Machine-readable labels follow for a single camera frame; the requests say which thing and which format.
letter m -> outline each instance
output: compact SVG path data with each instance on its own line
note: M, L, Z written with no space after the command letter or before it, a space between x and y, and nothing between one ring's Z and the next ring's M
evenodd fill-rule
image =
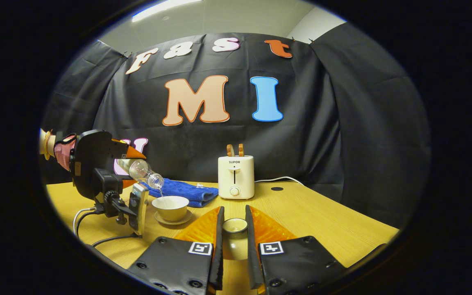
M165 83L165 88L169 90L169 99L163 125L173 126L183 122L183 117L178 114L180 106L189 122L193 122L202 104L204 112L200 120L205 123L227 121L229 113L225 111L223 89L228 80L229 78L224 75L210 75L205 78L196 93L185 79L170 80Z

toaster knob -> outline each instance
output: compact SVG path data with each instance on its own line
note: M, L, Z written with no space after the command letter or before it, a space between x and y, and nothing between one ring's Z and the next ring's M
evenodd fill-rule
M233 186L229 189L229 192L231 193L231 195L233 196L238 196L240 194L240 189L236 186Z

blue towel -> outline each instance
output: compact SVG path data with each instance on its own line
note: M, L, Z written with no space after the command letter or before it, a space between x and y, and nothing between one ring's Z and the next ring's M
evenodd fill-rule
M159 190L149 187L146 183L141 182L148 188L148 194L153 197L161 197ZM161 188L163 196L180 196L189 199L189 207L202 208L210 203L218 195L218 189L215 187L197 187L189 183L181 181L173 181L164 179Z

saucer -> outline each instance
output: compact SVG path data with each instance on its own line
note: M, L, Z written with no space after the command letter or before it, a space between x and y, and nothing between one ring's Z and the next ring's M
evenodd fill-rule
M183 217L181 220L178 220L178 221L170 221L170 220L165 220L163 219L163 217L160 216L160 214L158 213L158 211L156 211L156 213L154 213L154 218L158 221L158 222L161 222L163 224L169 224L169 225L177 225L177 224L182 224L182 223L185 223L187 221L189 221L189 219L193 216L193 213L191 211L189 211L189 209L187 209L187 213L185 213L185 217Z

plastic water bottle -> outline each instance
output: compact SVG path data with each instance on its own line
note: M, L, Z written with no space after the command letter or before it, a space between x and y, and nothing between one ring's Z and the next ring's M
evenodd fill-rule
M144 182L153 189L163 187L163 177L152 171L144 159L118 159L118 165L137 182Z

